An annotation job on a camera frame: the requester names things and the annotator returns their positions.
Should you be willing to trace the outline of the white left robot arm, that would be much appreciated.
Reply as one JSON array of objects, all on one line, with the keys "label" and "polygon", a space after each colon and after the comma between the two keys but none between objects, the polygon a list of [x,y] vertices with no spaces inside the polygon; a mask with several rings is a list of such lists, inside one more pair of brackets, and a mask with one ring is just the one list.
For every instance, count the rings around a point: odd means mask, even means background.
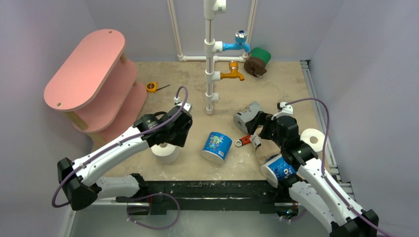
[{"label": "white left robot arm", "polygon": [[123,134],[82,158],[57,163],[59,188],[74,211],[98,199],[127,197],[141,202],[147,185],[141,175],[105,178],[104,174],[136,153],[166,143],[184,147],[192,126],[190,103],[178,103],[169,112],[143,115]]}]

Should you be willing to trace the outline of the plain white toilet paper roll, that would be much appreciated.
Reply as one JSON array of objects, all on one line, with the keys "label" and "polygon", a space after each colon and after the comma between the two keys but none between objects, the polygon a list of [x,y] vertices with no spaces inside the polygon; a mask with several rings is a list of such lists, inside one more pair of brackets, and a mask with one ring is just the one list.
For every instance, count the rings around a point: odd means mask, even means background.
[{"label": "plain white toilet paper roll", "polygon": [[157,161],[162,164],[171,164],[177,160],[180,154],[180,148],[168,143],[162,143],[151,147],[153,155]]}]

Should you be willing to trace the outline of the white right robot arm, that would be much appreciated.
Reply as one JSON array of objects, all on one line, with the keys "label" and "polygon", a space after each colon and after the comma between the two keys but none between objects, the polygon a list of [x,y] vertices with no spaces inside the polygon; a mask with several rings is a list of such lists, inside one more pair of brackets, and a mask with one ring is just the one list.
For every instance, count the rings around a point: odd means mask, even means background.
[{"label": "white right robot arm", "polygon": [[259,111],[248,126],[249,134],[259,126],[259,138],[274,142],[284,162],[295,170],[277,181],[280,199],[301,203],[331,237],[377,236],[378,215],[371,209],[366,211],[330,177],[317,152],[301,139],[294,117],[285,112],[272,115]]}]

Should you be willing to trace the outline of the grey toilet paper roll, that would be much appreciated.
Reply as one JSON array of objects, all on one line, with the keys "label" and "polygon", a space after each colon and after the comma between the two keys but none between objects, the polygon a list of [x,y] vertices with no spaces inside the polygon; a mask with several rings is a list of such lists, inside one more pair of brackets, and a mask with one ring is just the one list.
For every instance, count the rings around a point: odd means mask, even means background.
[{"label": "grey toilet paper roll", "polygon": [[240,131],[248,134],[259,111],[263,111],[262,107],[257,101],[253,101],[248,106],[233,115],[233,122]]}]

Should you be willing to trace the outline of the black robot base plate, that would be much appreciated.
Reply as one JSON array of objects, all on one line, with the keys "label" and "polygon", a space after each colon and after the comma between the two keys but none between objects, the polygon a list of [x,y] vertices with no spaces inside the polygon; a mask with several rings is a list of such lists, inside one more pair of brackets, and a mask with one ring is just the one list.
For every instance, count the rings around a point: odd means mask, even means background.
[{"label": "black robot base plate", "polygon": [[280,196],[264,180],[147,181],[134,197],[119,195],[116,202],[129,204],[129,213],[163,215],[168,210],[257,211],[291,218],[298,205]]}]

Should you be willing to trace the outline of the blue toilet paper roll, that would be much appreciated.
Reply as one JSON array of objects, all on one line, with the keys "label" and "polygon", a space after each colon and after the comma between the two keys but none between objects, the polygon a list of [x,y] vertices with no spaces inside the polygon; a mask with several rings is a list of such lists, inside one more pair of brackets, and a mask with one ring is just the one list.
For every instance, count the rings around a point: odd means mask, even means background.
[{"label": "blue toilet paper roll", "polygon": [[224,164],[231,145],[232,140],[229,136],[220,132],[210,132],[200,155],[210,162]]}]

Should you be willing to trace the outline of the pink three-tier shelf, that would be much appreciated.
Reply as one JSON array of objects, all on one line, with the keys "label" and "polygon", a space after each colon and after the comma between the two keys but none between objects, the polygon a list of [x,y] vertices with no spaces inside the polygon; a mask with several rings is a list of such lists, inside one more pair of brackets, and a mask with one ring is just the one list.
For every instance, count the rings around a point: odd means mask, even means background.
[{"label": "pink three-tier shelf", "polygon": [[137,119],[147,98],[124,35],[101,29],[85,36],[44,89],[44,101],[101,147]]}]

